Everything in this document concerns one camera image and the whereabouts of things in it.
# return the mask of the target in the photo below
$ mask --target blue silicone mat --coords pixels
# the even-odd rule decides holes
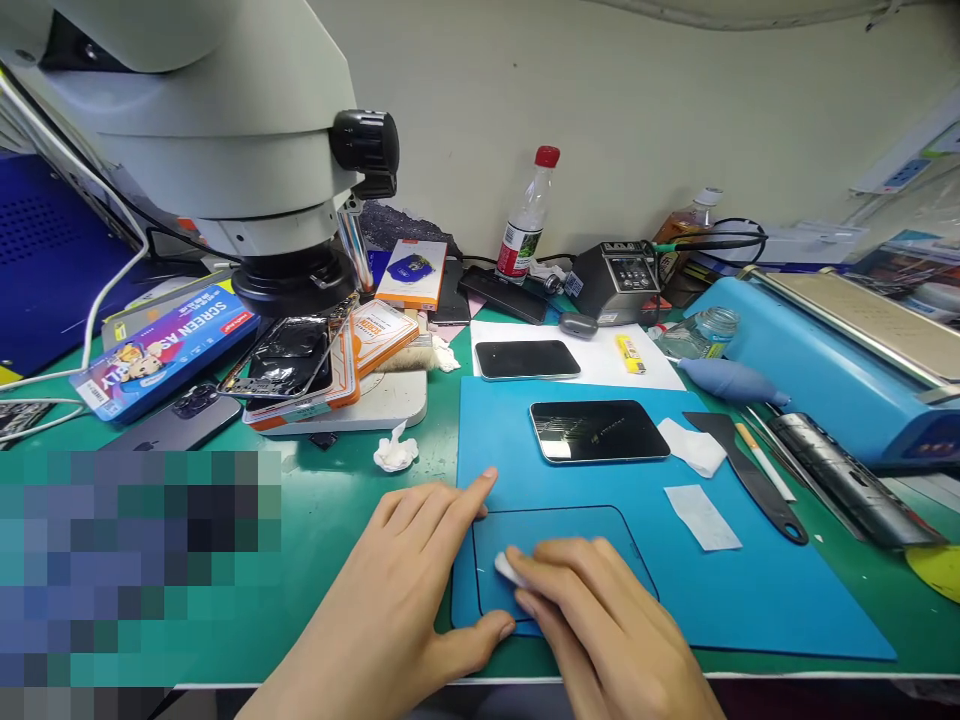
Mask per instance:
[[[465,487],[490,465],[500,470],[500,479],[487,499],[491,516],[479,522],[498,523],[500,513],[508,510],[609,505],[626,521],[660,602],[691,645],[896,659],[890,643],[816,549],[794,545],[781,536],[753,503],[729,463],[725,462],[713,479],[704,480],[674,457],[646,463],[559,467],[543,459],[530,420],[531,404],[621,399],[638,401],[654,423],[671,417],[690,429],[682,413],[706,410],[696,395],[670,390],[464,378],[457,486]],[[706,553],[700,548],[663,491],[664,487],[692,484],[703,487],[743,543],[741,549]],[[492,528],[495,532],[490,534],[529,549],[549,539],[540,537],[540,532],[553,531],[524,528],[522,523],[513,523],[505,533]],[[564,528],[576,534],[569,523]],[[579,534],[592,530],[588,526]],[[481,615],[478,574],[496,573],[493,557],[486,551],[486,566],[480,565],[475,532],[471,529],[467,534],[453,567],[455,627],[477,621]],[[484,603],[483,609],[493,608]]]
[[[630,536],[627,521],[619,510],[610,505],[490,513],[486,520],[477,523],[473,528],[476,566],[492,567],[497,553],[503,552],[508,545],[516,545],[531,555],[542,538],[571,535],[605,537],[630,566],[647,592],[659,598],[657,587]],[[513,589],[513,583],[498,572],[477,573],[480,611],[488,613],[491,610],[506,610],[517,621],[517,634],[542,636],[539,626],[513,599]]]

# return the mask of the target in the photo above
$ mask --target smartphone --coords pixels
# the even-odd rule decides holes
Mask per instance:
[[[562,340],[477,343],[476,351],[485,380],[566,380],[580,374]]]
[[[555,465],[662,460],[670,455],[667,441],[636,400],[534,403],[530,418],[540,452]]]
[[[202,383],[100,449],[193,450],[234,420],[241,409],[239,402],[217,393],[213,383]]]
[[[518,317],[531,325],[543,325],[548,303],[519,285],[502,282],[491,270],[473,266],[460,278],[460,288],[484,298],[490,307]]]
[[[328,360],[326,318],[277,320],[220,383],[223,395],[290,400],[305,395]]]
[[[434,325],[469,325],[470,303],[466,293],[460,289],[463,277],[463,264],[455,258],[447,258],[443,265],[443,283],[440,285],[440,299],[437,309],[427,313],[427,319]]]

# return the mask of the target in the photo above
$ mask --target yellow lighter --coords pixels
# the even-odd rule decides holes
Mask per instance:
[[[620,354],[623,355],[627,372],[635,375],[643,375],[647,372],[647,368],[643,365],[643,359],[637,352],[637,346],[633,344],[629,335],[617,335],[617,347],[620,348]]]

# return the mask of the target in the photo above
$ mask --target white stand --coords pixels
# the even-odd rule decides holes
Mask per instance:
[[[370,373],[360,382],[362,397],[354,405],[318,415],[312,422],[291,423],[265,430],[270,437],[317,432],[393,430],[404,420],[413,427],[427,414],[427,373]]]

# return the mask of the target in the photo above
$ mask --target glass jar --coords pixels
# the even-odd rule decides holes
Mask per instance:
[[[674,325],[654,342],[667,357],[678,360],[720,357],[739,324],[740,315],[733,310],[712,307]]]

